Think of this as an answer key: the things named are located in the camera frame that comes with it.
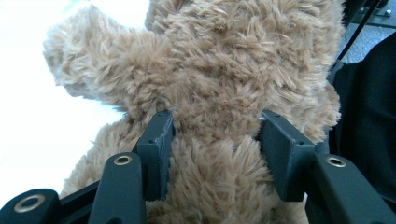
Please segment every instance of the gray floor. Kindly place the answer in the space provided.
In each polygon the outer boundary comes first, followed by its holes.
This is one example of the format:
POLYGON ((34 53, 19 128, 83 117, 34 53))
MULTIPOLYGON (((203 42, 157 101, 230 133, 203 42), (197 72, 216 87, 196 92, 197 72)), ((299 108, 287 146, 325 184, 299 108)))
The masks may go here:
MULTIPOLYGON (((341 49, 343 49, 347 44, 347 41, 350 37, 352 37, 356 28, 358 28, 358 24, 351 23, 348 26, 341 43, 341 49)), ((387 38, 389 35, 393 34, 395 31, 395 29, 366 25, 342 61, 344 63, 360 62, 364 59, 372 47, 374 47, 381 40, 387 38)))

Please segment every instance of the teddy bear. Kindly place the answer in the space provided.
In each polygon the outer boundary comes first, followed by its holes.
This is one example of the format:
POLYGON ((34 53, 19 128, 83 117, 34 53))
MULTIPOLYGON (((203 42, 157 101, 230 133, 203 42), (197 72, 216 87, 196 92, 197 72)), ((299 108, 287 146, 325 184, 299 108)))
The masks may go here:
POLYGON ((125 116, 98 133, 61 197, 99 180, 154 114, 174 118, 168 193, 148 223, 307 223, 284 203, 256 140, 271 110, 313 143, 340 118, 326 79, 344 32, 340 0, 151 0, 147 30, 94 6, 51 27, 44 56, 71 96, 125 116))

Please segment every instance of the brown teddy bear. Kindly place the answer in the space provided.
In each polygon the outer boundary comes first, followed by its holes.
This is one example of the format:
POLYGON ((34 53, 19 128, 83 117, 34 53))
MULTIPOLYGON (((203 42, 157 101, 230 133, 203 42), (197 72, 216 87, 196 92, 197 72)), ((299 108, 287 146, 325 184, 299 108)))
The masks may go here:
POLYGON ((148 223, 306 223, 283 203, 260 153, 259 116, 272 110, 311 141, 339 119, 326 80, 344 31, 339 0, 151 0, 147 31, 87 7, 49 30, 44 55, 72 96, 125 111, 105 126, 62 196, 100 179, 131 151, 151 117, 174 117, 168 194, 148 223))

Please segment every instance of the screw hole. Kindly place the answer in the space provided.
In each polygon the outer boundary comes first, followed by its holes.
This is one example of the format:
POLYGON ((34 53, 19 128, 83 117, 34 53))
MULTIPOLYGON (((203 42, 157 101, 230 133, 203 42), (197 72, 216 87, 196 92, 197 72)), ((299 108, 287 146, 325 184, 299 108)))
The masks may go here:
POLYGON ((114 160, 116 165, 125 165, 132 161, 132 157, 130 156, 120 156, 114 160))
POLYGON ((36 209, 40 206, 46 197, 42 194, 35 194, 20 200, 14 207, 14 211, 17 213, 25 213, 36 209))
POLYGON ((329 163, 330 165, 333 165, 336 167, 346 167, 347 166, 347 164, 344 161, 341 161, 335 157, 327 158, 326 162, 329 163))

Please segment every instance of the white background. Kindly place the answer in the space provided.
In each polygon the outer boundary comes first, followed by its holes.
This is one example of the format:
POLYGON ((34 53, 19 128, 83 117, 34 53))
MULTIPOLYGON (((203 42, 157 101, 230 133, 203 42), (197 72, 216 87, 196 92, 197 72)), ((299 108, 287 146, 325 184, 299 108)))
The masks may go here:
MULTIPOLYGON (((55 87, 42 56, 49 26, 79 2, 0 0, 0 208, 29 189, 60 192, 100 128, 121 117, 55 87)), ((91 2, 121 24, 144 27, 149 0, 91 2)))

